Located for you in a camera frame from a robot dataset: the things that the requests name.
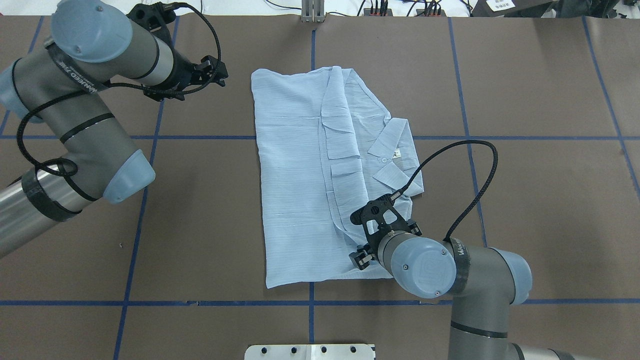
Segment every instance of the robotic arm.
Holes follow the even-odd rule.
[[[532,287],[526,260],[495,248],[467,247],[450,236],[444,241],[421,237],[415,221],[403,219],[393,207],[400,194],[383,195],[351,214],[351,222],[363,226],[367,244],[350,258],[360,270],[379,261],[403,289],[418,297],[453,296],[449,360],[596,360],[509,343],[509,305],[527,300]],[[378,227],[372,234],[367,226],[371,221]]]
[[[23,118],[21,153],[34,168],[0,192],[0,258],[101,197],[116,204],[149,185],[155,172],[97,93],[139,88],[160,101],[184,100],[209,83],[225,86],[225,64],[194,64],[172,45],[167,23],[186,3],[136,5],[129,15],[99,0],[62,0],[45,46],[0,74],[0,102]],[[122,75],[143,86],[109,79]],[[183,91],[187,86],[200,85]],[[45,122],[67,153],[38,162],[22,143],[27,122]]]

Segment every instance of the black band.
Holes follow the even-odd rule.
[[[62,165],[62,163],[60,163],[58,166],[60,167],[60,170],[62,170],[64,172],[67,171],[65,169],[64,165]],[[65,176],[65,180],[66,180],[67,184],[69,185],[69,187],[71,187],[71,189],[73,189],[78,195],[82,196],[86,200],[89,200],[89,201],[92,201],[92,202],[98,200],[95,197],[92,197],[91,195],[89,195],[86,192],[84,192],[82,189],[80,189],[80,187],[76,184],[75,181],[73,181],[73,179],[71,179],[70,176]]]
[[[515,348],[516,352],[518,353],[518,360],[524,360],[524,354],[522,353],[522,349],[520,348],[520,346],[514,343],[511,343],[511,344],[513,345],[513,348]]]
[[[154,61],[154,65],[146,73],[138,76],[137,78],[131,78],[131,79],[132,80],[138,80],[138,79],[142,79],[142,78],[148,76],[149,74],[151,74],[156,69],[156,66],[158,65],[158,61],[160,61],[160,45],[158,45],[158,41],[156,40],[156,60]]]
[[[469,267],[471,266],[469,252],[465,244],[456,238],[445,239],[445,241],[451,244],[453,260],[456,262],[456,280],[453,282],[449,293],[461,293],[467,286],[469,278]]]
[[[77,125],[77,126],[76,126],[76,127],[74,127],[73,129],[71,129],[71,130],[67,131],[64,135],[62,135],[62,136],[60,137],[60,142],[61,142],[61,143],[65,143],[65,142],[67,142],[67,140],[69,140],[69,139],[71,139],[72,137],[74,137],[74,136],[75,136],[76,134],[78,134],[80,131],[85,130],[85,129],[88,129],[89,127],[91,127],[91,126],[93,126],[93,125],[96,125],[96,124],[97,124],[97,123],[99,123],[100,121],[107,120],[107,119],[110,119],[110,118],[112,118],[112,117],[115,117],[115,116],[113,116],[113,114],[112,114],[112,113],[106,113],[106,114],[98,115],[98,116],[96,116],[96,117],[94,117],[94,118],[91,118],[91,119],[89,119],[89,120],[87,120],[87,121],[83,122],[82,124]]]
[[[58,68],[67,75],[69,79],[80,85],[80,87],[89,94],[95,94],[98,91],[107,90],[108,87],[93,78],[93,76],[85,73],[76,64],[74,59],[67,53],[62,51],[55,42],[48,40],[45,42],[45,47],[51,60],[58,66]]]
[[[554,350],[552,348],[550,348],[549,350],[555,352],[556,355],[558,356],[558,359],[560,360],[575,360],[575,357],[573,357],[573,355],[569,354],[568,352]]]
[[[476,329],[475,327],[462,325],[461,323],[451,322],[451,327],[460,331],[468,332],[473,335],[486,336],[487,338],[506,339],[506,332],[495,332],[489,330]]]
[[[51,200],[40,185],[35,169],[22,176],[22,191],[34,208],[53,221],[65,222],[82,211],[67,210],[57,201]]]

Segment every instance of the white tag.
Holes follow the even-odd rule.
[[[516,7],[511,0],[486,0],[486,4],[495,12]]]

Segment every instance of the folded shirt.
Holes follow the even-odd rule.
[[[377,279],[349,254],[367,243],[351,213],[404,186],[419,165],[409,123],[392,118],[353,69],[252,74],[260,156],[267,288],[299,281]],[[419,174],[396,200],[411,217]]]

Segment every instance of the white bracket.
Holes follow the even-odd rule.
[[[324,0],[302,0],[302,22],[324,22]]]
[[[253,345],[244,360],[376,360],[373,344]]]

